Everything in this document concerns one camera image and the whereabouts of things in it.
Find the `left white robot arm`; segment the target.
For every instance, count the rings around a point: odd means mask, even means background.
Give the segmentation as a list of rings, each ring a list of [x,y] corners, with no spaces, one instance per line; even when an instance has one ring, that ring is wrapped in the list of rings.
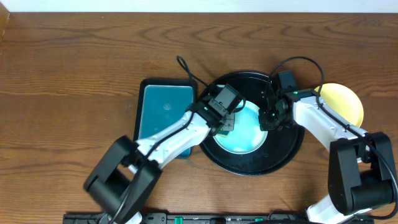
[[[174,124],[148,138],[117,139],[85,180],[83,188],[103,208],[109,223],[140,223],[140,213],[162,169],[182,151],[221,130],[226,109],[194,106]]]

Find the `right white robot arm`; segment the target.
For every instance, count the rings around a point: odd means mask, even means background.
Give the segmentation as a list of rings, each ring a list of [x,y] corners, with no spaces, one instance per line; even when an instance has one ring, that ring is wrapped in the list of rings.
[[[392,144],[333,111],[314,90],[284,93],[259,110],[263,131],[301,126],[329,152],[328,195],[307,208],[312,223],[369,220],[368,212],[397,203]]]

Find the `yellow plate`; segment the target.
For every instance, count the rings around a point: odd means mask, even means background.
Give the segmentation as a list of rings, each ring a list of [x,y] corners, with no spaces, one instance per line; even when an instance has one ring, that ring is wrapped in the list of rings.
[[[348,87],[337,83],[323,84],[320,96],[325,103],[345,120],[360,127],[364,119],[363,104]]]

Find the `mint plate with blue stain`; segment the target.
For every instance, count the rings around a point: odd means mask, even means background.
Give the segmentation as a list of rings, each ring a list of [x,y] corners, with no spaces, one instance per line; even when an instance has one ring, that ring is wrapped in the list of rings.
[[[226,138],[214,136],[213,139],[227,152],[249,154],[259,149],[267,138],[267,131],[260,130],[259,107],[246,101],[244,108],[235,113],[234,130]]]

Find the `green yellow sponge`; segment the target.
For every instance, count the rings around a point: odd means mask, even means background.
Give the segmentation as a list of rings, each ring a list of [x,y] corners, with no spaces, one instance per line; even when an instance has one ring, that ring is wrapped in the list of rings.
[[[219,131],[216,135],[221,138],[226,138],[228,134],[229,134],[229,131]]]

